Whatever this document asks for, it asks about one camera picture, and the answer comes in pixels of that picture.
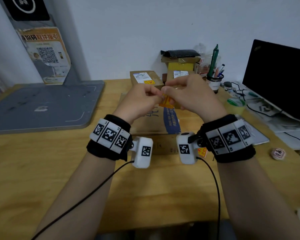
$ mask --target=desk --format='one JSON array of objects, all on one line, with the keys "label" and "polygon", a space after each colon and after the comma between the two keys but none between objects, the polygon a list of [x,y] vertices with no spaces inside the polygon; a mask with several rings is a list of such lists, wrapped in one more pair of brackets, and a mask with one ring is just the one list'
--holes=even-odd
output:
[{"label": "desk", "polygon": [[[0,135],[0,239],[29,239],[83,158],[89,134],[100,117],[112,113],[130,80],[107,80],[91,125],[85,129]],[[225,101],[228,94],[219,90]],[[181,130],[196,132],[201,119],[177,110]],[[268,138],[257,145],[257,158],[282,196],[293,208],[300,207],[300,156],[285,145],[257,118],[243,117]],[[287,152],[284,161],[270,158],[272,147]],[[216,161],[208,153],[220,184]],[[122,165],[118,161],[116,168]],[[216,220],[218,198],[210,170],[198,161],[183,165],[178,155],[154,155],[148,169],[127,165],[113,178],[100,232],[159,227],[193,221]],[[221,192],[221,217],[228,218]]]}]

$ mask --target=left hand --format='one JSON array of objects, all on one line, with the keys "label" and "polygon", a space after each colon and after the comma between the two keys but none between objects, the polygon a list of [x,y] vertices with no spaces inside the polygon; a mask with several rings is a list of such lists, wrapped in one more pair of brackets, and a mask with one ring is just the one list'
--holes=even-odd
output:
[{"label": "left hand", "polygon": [[153,85],[136,84],[118,105],[113,115],[132,124],[134,120],[146,115],[162,100],[163,93]]}]

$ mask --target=forearm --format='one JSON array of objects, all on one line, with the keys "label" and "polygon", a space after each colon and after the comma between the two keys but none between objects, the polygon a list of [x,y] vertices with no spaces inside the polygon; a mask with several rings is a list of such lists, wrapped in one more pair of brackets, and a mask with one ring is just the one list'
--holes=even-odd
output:
[{"label": "forearm", "polygon": [[227,210],[239,239],[300,239],[300,221],[255,158],[218,163]]},{"label": "forearm", "polygon": [[[86,153],[56,200],[41,220],[36,233],[60,216],[113,173],[115,161]],[[37,239],[93,239],[108,198],[111,179]]]}]

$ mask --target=wristband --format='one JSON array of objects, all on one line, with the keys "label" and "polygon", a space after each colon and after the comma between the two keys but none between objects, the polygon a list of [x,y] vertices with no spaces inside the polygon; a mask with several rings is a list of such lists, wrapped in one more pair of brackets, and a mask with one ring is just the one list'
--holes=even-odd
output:
[{"label": "wristband", "polygon": [[200,147],[206,146],[219,163],[244,161],[256,154],[244,121],[233,114],[203,124],[196,135],[188,138],[188,143],[195,140]]},{"label": "wristband", "polygon": [[130,128],[131,125],[123,119],[110,114],[106,115],[104,119],[99,120],[90,134],[88,152],[100,158],[127,161],[128,150],[132,144]]}]

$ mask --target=computer screen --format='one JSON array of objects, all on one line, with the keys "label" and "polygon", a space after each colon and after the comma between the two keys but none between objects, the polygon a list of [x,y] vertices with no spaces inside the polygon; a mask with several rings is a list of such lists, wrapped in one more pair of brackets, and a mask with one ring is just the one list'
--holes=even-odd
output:
[{"label": "computer screen", "polygon": [[254,40],[242,83],[284,112],[300,117],[300,49]]}]

